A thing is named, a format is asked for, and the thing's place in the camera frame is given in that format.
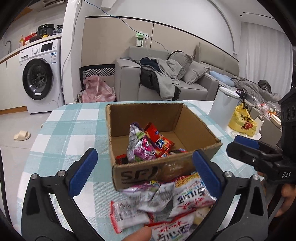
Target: pink plastic bag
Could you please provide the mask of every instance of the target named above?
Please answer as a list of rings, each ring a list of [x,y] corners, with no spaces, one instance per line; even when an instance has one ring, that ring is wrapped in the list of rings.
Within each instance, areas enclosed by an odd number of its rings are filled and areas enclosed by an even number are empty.
[[[113,89],[99,76],[91,75],[83,81],[83,84],[85,85],[85,91],[82,94],[83,103],[115,101]]]

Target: faucet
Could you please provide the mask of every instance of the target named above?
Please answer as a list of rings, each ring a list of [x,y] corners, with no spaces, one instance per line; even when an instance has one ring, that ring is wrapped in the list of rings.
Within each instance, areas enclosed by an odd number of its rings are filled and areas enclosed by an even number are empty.
[[[9,53],[11,53],[11,41],[8,40],[8,41],[6,42],[6,44],[5,44],[5,46],[7,45],[8,42],[10,43],[10,49],[9,49],[9,52],[8,52],[8,54],[9,54]]]

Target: front-load washing machine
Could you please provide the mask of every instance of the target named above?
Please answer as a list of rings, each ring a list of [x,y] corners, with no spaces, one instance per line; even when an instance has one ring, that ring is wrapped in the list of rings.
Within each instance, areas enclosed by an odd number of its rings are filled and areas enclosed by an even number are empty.
[[[24,103],[28,112],[53,111],[64,105],[60,64],[61,40],[53,39],[20,52]]]

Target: gray pillow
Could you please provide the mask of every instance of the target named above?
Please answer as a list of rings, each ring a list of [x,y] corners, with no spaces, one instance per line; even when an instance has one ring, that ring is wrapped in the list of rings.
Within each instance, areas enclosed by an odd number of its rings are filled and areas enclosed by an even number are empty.
[[[183,76],[182,80],[187,84],[192,85],[210,70],[211,67],[193,61],[192,64],[189,66],[188,71]]]
[[[175,51],[168,58],[176,60],[182,66],[182,69],[177,76],[177,79],[180,80],[190,67],[192,63],[192,56],[180,51]]]

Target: kitchen counter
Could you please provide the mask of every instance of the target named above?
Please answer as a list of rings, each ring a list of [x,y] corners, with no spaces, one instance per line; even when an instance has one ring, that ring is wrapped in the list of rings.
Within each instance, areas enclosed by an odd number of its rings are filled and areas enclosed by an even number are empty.
[[[11,53],[7,54],[6,56],[4,56],[2,59],[0,59],[0,63],[8,60],[9,58],[15,56],[16,54],[18,54],[21,50],[23,49],[26,49],[30,46],[33,46],[35,44],[39,44],[39,43],[42,43],[42,42],[45,42],[45,41],[48,41],[48,40],[52,40],[52,39],[58,39],[58,38],[61,38],[62,37],[62,34],[56,34],[56,35],[52,35],[52,36],[48,36],[47,38],[44,38],[44,39],[39,39],[39,40],[36,40],[32,43],[28,43],[27,45],[25,46],[22,46],[14,51],[12,51]]]

